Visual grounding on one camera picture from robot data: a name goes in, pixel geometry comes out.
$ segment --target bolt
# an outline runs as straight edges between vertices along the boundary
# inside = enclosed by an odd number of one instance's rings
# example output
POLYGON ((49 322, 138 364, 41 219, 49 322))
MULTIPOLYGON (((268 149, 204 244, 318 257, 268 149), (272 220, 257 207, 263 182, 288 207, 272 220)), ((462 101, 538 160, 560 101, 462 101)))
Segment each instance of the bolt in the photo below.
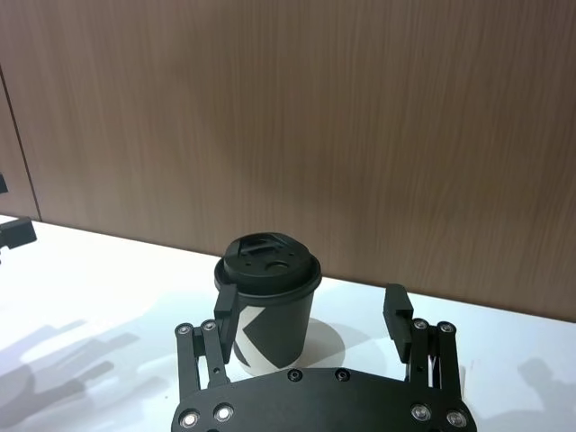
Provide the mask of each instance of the bolt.
POLYGON ((426 405, 420 403, 412 406, 411 413, 412 417, 417 421, 428 421, 432 417, 430 409, 426 405))
POLYGON ((184 426, 185 428, 191 428, 191 427, 195 426, 196 423, 198 423, 199 417, 200 416, 195 411, 188 412, 185 416, 182 417, 180 424, 182 426, 184 426))
POLYGON ((454 326, 449 322, 440 324, 440 329, 445 333, 452 333, 454 331, 454 326))
POLYGON ((418 330, 423 330, 428 327, 428 324, 423 319, 415 319, 414 320, 414 327, 418 330))
POLYGON ((216 328, 216 324, 214 323, 214 321, 208 321, 206 324, 204 324, 204 330, 210 331, 210 330, 214 330, 216 328))
POLYGON ((335 376, 337 380, 345 382, 350 379, 350 372, 346 369, 338 369, 336 370, 335 376))
POLYGON ((293 383, 297 383, 302 379, 302 371, 299 371, 298 369, 291 369, 288 371, 288 379, 293 383))
POLYGON ((216 412, 214 413, 214 418, 217 419, 219 422, 223 423, 228 421, 232 418, 232 414, 234 414, 234 409, 230 405, 220 405, 216 412))
POLYGON ((460 411, 448 411, 446 419, 448 420, 448 423, 450 423, 455 428, 466 427, 466 416, 460 411))

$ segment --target white table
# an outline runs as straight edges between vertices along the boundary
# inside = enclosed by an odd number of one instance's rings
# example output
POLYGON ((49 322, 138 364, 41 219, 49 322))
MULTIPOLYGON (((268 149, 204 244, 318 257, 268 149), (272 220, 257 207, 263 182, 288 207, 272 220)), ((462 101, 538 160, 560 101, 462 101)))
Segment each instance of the white table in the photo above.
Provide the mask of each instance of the white table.
MULTIPOLYGON (((218 258, 44 223, 35 229, 37 242, 0 256, 0 430, 169 430, 178 403, 174 328, 212 315, 218 258)), ((403 378, 383 298, 382 288, 324 279, 302 365, 403 378)), ((574 324, 410 299, 415 316, 458 327, 464 400, 480 431, 576 430, 574 324)), ((248 378, 235 358, 227 372, 248 378)), ((203 385, 205 376, 201 363, 203 385)))

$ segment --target wooden wall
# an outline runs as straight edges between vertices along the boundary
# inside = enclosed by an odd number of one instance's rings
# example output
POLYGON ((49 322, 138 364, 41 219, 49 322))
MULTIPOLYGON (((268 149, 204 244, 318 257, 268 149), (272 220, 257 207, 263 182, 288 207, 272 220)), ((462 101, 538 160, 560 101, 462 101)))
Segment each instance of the wooden wall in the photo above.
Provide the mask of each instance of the wooden wall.
POLYGON ((0 214, 31 216, 34 219, 38 219, 32 188, 26 173, 26 166, 1 77, 0 173, 4 176, 9 192, 0 194, 0 214))
POLYGON ((576 320, 572 0, 7 0, 0 61, 45 221, 576 320))

